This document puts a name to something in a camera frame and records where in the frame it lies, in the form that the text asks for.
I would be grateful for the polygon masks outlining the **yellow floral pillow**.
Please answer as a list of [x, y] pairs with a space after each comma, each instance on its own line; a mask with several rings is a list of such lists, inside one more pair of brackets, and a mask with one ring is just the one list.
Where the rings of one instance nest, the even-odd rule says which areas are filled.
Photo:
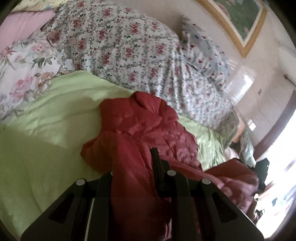
[[55, 9], [63, 4], [67, 3], [68, 0], [23, 0], [11, 11], [46, 11], [49, 9]]

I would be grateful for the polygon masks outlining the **light green bed sheet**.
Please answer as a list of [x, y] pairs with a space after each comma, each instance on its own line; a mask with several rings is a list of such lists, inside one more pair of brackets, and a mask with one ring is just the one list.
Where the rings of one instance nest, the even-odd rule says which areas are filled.
[[98, 179], [82, 159], [98, 136], [105, 99], [147, 99], [158, 112], [166, 102], [76, 71], [52, 80], [48, 91], [1, 128], [1, 222], [19, 240], [30, 224], [76, 179]]

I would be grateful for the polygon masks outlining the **pastel floral pillow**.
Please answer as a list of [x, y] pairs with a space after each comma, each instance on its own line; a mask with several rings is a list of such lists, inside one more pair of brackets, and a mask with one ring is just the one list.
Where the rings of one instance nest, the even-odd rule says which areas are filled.
[[51, 85], [51, 79], [75, 70], [64, 49], [40, 31], [1, 52], [1, 122], [19, 116]]

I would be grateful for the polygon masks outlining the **blue grey patterned pillow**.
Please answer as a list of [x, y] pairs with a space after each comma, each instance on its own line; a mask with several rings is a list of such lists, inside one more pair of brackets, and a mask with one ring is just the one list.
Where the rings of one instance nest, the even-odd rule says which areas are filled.
[[223, 92], [230, 76], [230, 60], [219, 46], [187, 16], [182, 17], [182, 51], [188, 64]]

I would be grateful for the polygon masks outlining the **pink pillow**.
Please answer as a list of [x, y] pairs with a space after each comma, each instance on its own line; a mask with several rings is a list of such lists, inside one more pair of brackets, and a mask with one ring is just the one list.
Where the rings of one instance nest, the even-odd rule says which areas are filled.
[[1, 52], [15, 41], [27, 39], [34, 31], [41, 29], [53, 15], [53, 9], [9, 14], [1, 24]]

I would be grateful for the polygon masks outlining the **gold framed wall picture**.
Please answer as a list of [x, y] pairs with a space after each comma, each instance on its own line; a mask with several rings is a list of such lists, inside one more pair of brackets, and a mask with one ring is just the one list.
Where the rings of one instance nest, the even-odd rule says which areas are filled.
[[263, 1], [197, 1], [220, 24], [241, 57], [246, 58], [264, 24], [267, 9]]

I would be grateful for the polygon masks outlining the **red quilted puffer coat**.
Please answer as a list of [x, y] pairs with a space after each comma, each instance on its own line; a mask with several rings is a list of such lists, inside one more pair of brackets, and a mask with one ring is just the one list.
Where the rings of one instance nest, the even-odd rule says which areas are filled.
[[94, 171], [113, 173], [111, 202], [121, 240], [171, 238], [170, 202], [157, 195], [151, 148], [185, 177], [210, 179], [242, 212], [248, 211], [257, 175], [236, 159], [203, 171], [195, 137], [164, 100], [135, 92], [105, 99], [100, 113], [100, 134], [83, 145], [81, 156]]

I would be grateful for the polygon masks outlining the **wooden door frame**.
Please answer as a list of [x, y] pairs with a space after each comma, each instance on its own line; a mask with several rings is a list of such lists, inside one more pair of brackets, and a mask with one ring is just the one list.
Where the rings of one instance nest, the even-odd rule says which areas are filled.
[[280, 117], [270, 129], [270, 131], [266, 134], [266, 136], [255, 146], [254, 149], [254, 158], [258, 160], [276, 141], [276, 139], [280, 136], [280, 134], [285, 129], [286, 125], [292, 118], [296, 108], [296, 93], [295, 90], [292, 92], [292, 95], [285, 106], [283, 112]]

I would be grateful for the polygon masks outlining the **red floral white quilt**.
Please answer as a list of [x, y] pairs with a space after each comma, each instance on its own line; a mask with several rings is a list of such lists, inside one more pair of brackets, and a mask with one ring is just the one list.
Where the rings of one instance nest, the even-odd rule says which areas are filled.
[[134, 91], [154, 94], [178, 114], [217, 131], [229, 145], [238, 117], [202, 54], [169, 27], [112, 1], [68, 1], [43, 29], [78, 70]]

